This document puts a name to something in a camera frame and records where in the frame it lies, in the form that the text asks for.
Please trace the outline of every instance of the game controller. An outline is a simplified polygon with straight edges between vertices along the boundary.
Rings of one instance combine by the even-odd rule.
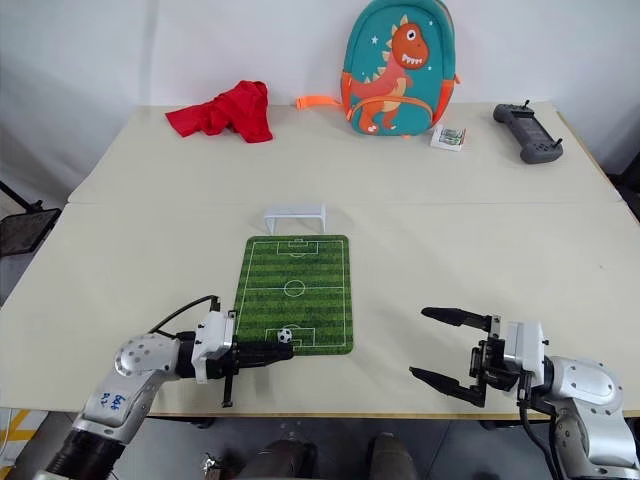
[[[502,103],[493,111],[493,119],[498,123],[506,123],[516,137],[522,151],[520,158],[526,163],[552,162],[562,155],[562,139],[554,141],[544,127],[535,118],[535,112],[529,107],[529,100],[524,105],[507,105]]]

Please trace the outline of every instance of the teal backpack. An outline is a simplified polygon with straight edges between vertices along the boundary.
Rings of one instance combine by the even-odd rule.
[[[426,131],[444,113],[457,82],[453,23],[441,1],[373,0],[360,14],[341,81],[341,105],[357,132]],[[328,103],[322,99],[303,97],[297,104]]]

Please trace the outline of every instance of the green soccer field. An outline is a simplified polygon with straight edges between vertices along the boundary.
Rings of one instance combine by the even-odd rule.
[[[349,241],[342,235],[252,237],[236,293],[239,340],[291,331],[296,355],[353,348]]]

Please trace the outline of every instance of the robotic arm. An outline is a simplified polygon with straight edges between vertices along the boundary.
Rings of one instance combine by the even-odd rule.
[[[210,311],[195,331],[170,335],[160,328],[186,309],[210,300]],[[164,382],[225,378],[223,407],[232,406],[233,376],[293,357],[290,344],[238,342],[235,312],[220,312],[215,296],[203,297],[163,320],[149,333],[131,338],[114,368],[89,397],[64,446],[36,480],[106,479],[151,409]]]
[[[500,338],[500,317],[452,308],[425,308],[441,322],[487,332],[471,352],[469,388],[439,373],[410,368],[439,392],[484,407],[487,385],[504,391],[516,387],[520,418],[527,434],[545,454],[554,480],[640,479],[635,441],[622,414],[622,385],[602,363],[546,357],[540,324],[511,323]],[[532,435],[527,409],[551,416],[546,450]]]

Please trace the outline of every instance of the soccer ball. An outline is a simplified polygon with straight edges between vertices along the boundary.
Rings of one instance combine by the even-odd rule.
[[[291,343],[291,339],[293,338],[293,333],[288,328],[281,328],[278,331],[278,341],[280,343]]]

